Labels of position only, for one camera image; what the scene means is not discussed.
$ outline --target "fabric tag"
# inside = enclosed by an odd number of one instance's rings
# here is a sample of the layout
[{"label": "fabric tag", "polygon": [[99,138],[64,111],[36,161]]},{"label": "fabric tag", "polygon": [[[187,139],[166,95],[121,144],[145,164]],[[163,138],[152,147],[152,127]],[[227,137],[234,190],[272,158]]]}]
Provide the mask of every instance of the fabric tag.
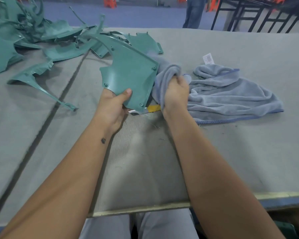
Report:
[{"label": "fabric tag", "polygon": [[207,65],[207,64],[210,64],[210,65],[215,64],[215,63],[214,63],[214,60],[213,60],[213,57],[211,57],[211,53],[209,53],[209,54],[203,56],[203,60],[204,60],[204,62],[205,62],[206,65]]}]

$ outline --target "gray microfiber towel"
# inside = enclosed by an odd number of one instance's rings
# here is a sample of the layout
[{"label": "gray microfiber towel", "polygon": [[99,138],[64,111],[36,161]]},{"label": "gray microfiber towel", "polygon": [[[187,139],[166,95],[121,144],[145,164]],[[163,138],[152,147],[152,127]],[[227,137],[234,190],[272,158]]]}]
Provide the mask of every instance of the gray microfiber towel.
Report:
[{"label": "gray microfiber towel", "polygon": [[189,84],[187,109],[198,124],[283,112],[282,102],[271,91],[241,77],[239,69],[208,64],[198,66],[194,74],[202,80]]},{"label": "gray microfiber towel", "polygon": [[[161,110],[163,110],[165,92],[168,88],[168,83],[173,76],[180,76],[181,68],[179,65],[170,64],[166,59],[158,55],[154,55],[152,53],[149,53],[148,55],[159,63],[155,83],[152,89],[152,97],[158,104],[161,105]],[[189,84],[192,80],[191,76],[187,74],[183,76]]]}]

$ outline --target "factory floor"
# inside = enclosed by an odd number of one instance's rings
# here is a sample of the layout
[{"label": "factory floor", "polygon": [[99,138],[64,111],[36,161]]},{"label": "factory floor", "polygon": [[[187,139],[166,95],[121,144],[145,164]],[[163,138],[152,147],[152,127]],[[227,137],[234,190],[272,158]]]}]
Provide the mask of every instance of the factory floor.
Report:
[{"label": "factory floor", "polygon": [[[80,26],[81,22],[75,17],[71,6],[79,17],[87,24],[99,23],[99,15],[105,14],[105,25],[107,27],[130,27],[130,28],[181,28],[186,16],[186,3],[177,3],[176,0],[163,0],[166,6],[157,7],[156,0],[120,0],[117,8],[106,8],[103,0],[44,0],[45,17],[56,21],[64,19],[72,26]],[[200,29],[210,30],[215,17],[215,11],[204,12],[200,22]],[[267,11],[264,10],[260,16],[253,32],[256,32],[262,23]],[[271,18],[276,17],[279,12],[273,12]],[[220,11],[214,30],[222,31],[227,11]],[[245,16],[253,16],[255,13],[247,13]],[[292,18],[285,26],[282,33],[286,32],[291,25]],[[240,32],[247,32],[252,21],[242,21]],[[271,23],[267,22],[262,32],[268,32]],[[281,26],[277,23],[272,33],[276,33]],[[290,33],[299,33],[299,21]]]}]

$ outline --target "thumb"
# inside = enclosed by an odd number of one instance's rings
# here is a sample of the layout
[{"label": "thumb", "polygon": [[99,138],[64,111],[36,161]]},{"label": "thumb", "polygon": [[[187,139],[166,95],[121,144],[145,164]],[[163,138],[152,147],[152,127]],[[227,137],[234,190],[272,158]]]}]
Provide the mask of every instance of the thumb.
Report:
[{"label": "thumb", "polygon": [[124,101],[127,101],[132,94],[132,90],[130,88],[126,89],[122,94],[119,94],[116,99],[120,101],[121,104],[123,104]]}]

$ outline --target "black metal rack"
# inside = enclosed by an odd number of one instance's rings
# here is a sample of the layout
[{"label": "black metal rack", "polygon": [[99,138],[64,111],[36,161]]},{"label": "black metal rack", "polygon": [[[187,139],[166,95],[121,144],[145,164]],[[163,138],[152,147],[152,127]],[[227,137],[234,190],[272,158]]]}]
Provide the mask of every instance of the black metal rack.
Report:
[{"label": "black metal rack", "polygon": [[[222,8],[221,5],[223,2],[230,4],[234,8]],[[235,21],[236,21],[236,23],[233,27],[233,32],[235,32],[239,21],[248,20],[248,21],[253,21],[248,30],[248,32],[251,32],[253,30],[253,28],[255,27],[255,24],[257,23],[264,8],[265,8],[265,6],[262,3],[257,3],[257,2],[253,2],[250,0],[220,0],[213,24],[211,26],[211,30],[214,29],[219,11],[233,11],[234,14],[231,19],[231,22],[229,23],[227,31],[231,31],[231,28]],[[257,14],[255,17],[242,17],[244,12],[255,12]]]}]

